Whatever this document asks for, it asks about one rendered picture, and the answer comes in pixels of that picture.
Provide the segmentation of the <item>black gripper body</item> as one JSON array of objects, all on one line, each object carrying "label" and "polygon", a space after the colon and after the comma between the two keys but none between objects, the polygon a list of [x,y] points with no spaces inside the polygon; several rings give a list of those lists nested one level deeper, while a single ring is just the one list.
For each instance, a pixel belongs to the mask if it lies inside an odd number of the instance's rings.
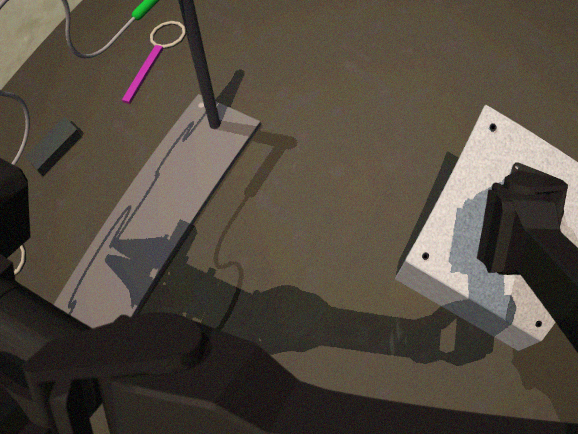
[{"label": "black gripper body", "polygon": [[13,262],[7,259],[30,239],[28,179],[17,166],[0,158],[0,299],[13,289]]}]

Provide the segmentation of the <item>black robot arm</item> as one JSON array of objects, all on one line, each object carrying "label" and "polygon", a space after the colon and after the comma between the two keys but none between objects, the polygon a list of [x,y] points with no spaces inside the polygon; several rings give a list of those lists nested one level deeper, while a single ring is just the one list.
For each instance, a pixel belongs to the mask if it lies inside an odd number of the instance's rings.
[{"label": "black robot arm", "polygon": [[[515,166],[519,166],[518,169]],[[477,259],[521,275],[578,353],[568,184],[514,163],[488,190]],[[578,434],[578,424],[435,408],[299,381],[246,339],[166,312],[92,328],[28,288],[0,299],[0,434]]]}]

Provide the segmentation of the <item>cream ring with thin dark handle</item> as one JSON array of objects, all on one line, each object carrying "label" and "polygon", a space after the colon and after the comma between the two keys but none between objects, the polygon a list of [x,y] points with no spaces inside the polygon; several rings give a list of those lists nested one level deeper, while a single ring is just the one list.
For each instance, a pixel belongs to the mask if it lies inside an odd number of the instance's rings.
[{"label": "cream ring with thin dark handle", "polygon": [[22,268],[22,266],[23,266],[23,264],[24,264],[24,261],[25,261],[25,249],[23,248],[23,244],[22,244],[21,247],[19,247],[19,248],[21,249],[22,257],[21,257],[21,261],[20,261],[21,263],[19,264],[19,266],[17,267],[17,269],[14,270],[14,274],[15,274],[15,275],[20,272],[20,270],[21,270],[21,268]]}]

